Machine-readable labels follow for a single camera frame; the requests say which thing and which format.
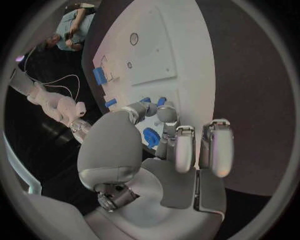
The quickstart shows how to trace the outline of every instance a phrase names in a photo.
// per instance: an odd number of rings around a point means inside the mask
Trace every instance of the blue shirt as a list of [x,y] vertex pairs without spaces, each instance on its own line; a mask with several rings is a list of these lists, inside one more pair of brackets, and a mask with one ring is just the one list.
[[[89,32],[89,28],[92,23],[94,15],[95,14],[90,14],[84,17],[84,19],[82,20],[79,26],[78,31],[72,37],[73,44],[82,43],[85,40],[86,35]],[[74,49],[66,45],[65,34],[70,32],[70,28],[76,16],[77,16],[77,10],[65,14],[62,17],[56,29],[56,33],[60,35],[60,41],[56,45],[60,50],[75,51]]]

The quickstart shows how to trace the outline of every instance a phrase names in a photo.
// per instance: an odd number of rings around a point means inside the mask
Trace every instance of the blue part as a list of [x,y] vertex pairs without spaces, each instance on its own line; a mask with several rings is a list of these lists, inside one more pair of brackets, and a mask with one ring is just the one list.
[[110,107],[111,105],[114,105],[114,104],[116,104],[117,103],[117,100],[114,98],[114,99],[112,99],[112,100],[110,100],[110,101],[108,101],[108,102],[106,102],[105,103],[105,107]]
[[150,97],[145,97],[140,102],[151,103],[151,99],[150,99]]
[[96,78],[96,81],[97,81],[98,85],[106,84],[108,82],[106,77],[105,77],[105,74],[104,74],[104,71],[103,71],[102,67],[97,67],[92,72],[93,72],[93,74]]
[[158,100],[158,103],[157,103],[157,106],[162,106],[165,104],[165,102],[167,101],[167,99],[165,97],[161,97],[159,100]]
[[147,127],[142,132],[145,140],[148,143],[148,148],[151,149],[154,146],[157,146],[160,143],[161,137],[160,135],[152,128]]

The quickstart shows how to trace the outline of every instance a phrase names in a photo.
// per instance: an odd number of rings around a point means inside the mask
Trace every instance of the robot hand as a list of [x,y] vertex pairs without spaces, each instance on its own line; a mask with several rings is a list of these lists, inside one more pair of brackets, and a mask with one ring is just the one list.
[[69,96],[56,92],[48,92],[40,83],[35,82],[34,87],[27,96],[28,101],[40,105],[50,118],[70,127],[71,123],[86,113],[83,102],[76,103]]

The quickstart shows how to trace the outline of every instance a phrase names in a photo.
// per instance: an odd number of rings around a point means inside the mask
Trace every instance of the black background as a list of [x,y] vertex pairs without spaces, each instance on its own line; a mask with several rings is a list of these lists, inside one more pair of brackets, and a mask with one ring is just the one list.
[[[14,37],[13,30],[25,12],[29,9],[37,8],[44,2],[44,0],[28,0],[15,2],[15,5],[8,4],[4,7],[0,15],[0,41],[2,47]],[[297,57],[300,46],[300,9],[298,8],[297,1],[255,0],[252,2],[266,11],[268,15],[272,17],[273,22],[283,29],[284,36],[290,40],[289,47]],[[1,49],[1,56],[5,54],[6,49],[6,47]],[[263,239],[277,239],[278,236],[282,236],[282,234],[297,236],[298,226],[296,225],[296,219],[298,219],[297,217],[300,213],[299,203],[300,190],[298,189],[287,211]],[[13,211],[3,191],[1,191],[0,195],[0,214],[2,216],[1,235],[3,239],[17,239],[20,237],[23,239],[36,239]]]

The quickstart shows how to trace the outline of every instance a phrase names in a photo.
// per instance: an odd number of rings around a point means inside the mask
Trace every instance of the person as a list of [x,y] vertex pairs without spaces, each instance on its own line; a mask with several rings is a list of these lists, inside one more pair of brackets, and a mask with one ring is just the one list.
[[65,14],[56,32],[48,37],[39,48],[49,49],[57,45],[60,50],[80,51],[95,15],[86,13],[85,8],[79,8]]

